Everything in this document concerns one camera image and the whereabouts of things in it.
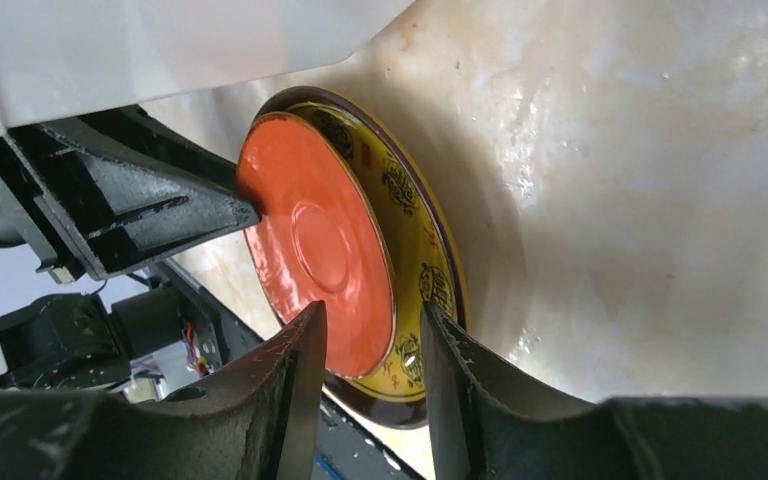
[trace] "blue cable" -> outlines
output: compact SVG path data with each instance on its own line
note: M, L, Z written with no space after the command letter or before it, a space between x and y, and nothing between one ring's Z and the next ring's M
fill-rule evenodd
M331 468L331 465L328 465L328 462L322 458L322 455L318 453L313 454L313 461L319 465L319 468L321 468L323 472L331 477L331 480L343 480L343 477L341 477L339 473L335 472L334 469Z

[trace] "plate's circular center ring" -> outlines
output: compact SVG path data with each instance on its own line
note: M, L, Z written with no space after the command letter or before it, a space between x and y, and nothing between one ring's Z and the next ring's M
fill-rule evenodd
M293 246L307 275L326 293L346 286L349 249L338 223L319 207L299 205L293 212Z

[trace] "white marble surface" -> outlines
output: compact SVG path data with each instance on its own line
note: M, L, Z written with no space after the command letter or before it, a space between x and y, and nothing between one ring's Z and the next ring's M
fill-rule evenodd
M339 65L149 110L236 160L296 84L412 152L474 335L524 371L589 400L768 395L768 0L419 0ZM241 239L182 261L274 329ZM421 432L392 441L428 474Z

